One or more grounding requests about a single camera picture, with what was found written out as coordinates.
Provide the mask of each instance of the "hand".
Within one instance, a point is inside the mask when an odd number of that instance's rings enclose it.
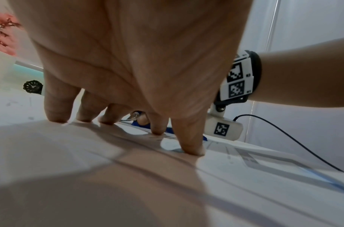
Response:
[[[171,118],[184,151],[203,154],[207,109],[232,65],[252,0],[9,0],[44,66],[45,112],[113,124],[146,112]]]

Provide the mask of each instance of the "qr code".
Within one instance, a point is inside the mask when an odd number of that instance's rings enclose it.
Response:
[[[229,84],[229,98],[244,94],[244,81]]]
[[[227,82],[236,81],[243,78],[242,63],[235,63],[227,76]]]
[[[229,125],[223,123],[217,123],[216,129],[214,130],[214,134],[219,136],[225,136],[228,132]]]

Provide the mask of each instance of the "black clock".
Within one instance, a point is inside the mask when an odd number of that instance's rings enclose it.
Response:
[[[42,83],[37,80],[31,80],[24,83],[23,89],[28,93],[34,93],[41,95],[42,92]]]

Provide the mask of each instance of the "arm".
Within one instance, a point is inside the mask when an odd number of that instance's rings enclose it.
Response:
[[[308,107],[344,107],[344,39],[260,54],[262,76],[250,99]]]

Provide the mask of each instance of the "black wire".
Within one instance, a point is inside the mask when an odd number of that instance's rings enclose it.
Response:
[[[314,155],[315,157],[317,157],[318,159],[320,159],[321,161],[323,161],[324,163],[328,164],[329,166],[333,167],[334,169],[340,171],[340,172],[343,172],[341,169],[337,168],[336,166],[334,166],[333,164],[329,163],[328,161],[324,160],[323,158],[321,158],[320,156],[318,156],[317,154],[315,154],[314,152],[312,152],[310,149],[308,149],[307,147],[305,147],[303,144],[301,144],[299,141],[297,141],[296,139],[294,139],[291,135],[287,134],[284,130],[282,130],[281,128],[279,128],[278,126],[274,125],[273,123],[265,120],[264,118],[261,118],[261,117],[258,117],[258,116],[255,116],[255,115],[252,115],[252,114],[242,114],[242,115],[239,115],[237,117],[235,117],[233,119],[233,121],[236,121],[239,117],[243,117],[243,116],[251,116],[251,117],[256,117],[260,120],[263,120],[265,121],[266,123],[269,123],[271,124],[272,126],[274,126],[275,128],[279,129],[282,133],[284,133],[285,135],[287,135],[290,139],[294,140],[297,144],[299,144],[300,146],[302,146],[305,150],[307,150],[308,152],[310,152],[312,155]]]

